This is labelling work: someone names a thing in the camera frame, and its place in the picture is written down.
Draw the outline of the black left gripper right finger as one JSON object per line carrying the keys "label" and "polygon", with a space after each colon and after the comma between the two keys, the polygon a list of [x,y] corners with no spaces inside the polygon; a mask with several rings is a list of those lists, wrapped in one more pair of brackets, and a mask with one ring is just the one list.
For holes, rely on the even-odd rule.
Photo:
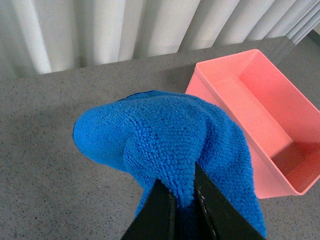
{"label": "black left gripper right finger", "polygon": [[194,186],[199,239],[264,239],[225,198],[198,163],[195,164]]}

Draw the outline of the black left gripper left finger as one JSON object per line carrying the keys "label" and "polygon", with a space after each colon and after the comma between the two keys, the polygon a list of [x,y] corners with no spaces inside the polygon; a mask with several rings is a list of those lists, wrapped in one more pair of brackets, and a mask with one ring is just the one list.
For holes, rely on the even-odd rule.
{"label": "black left gripper left finger", "polygon": [[174,240],[176,199],[158,179],[122,240]]}

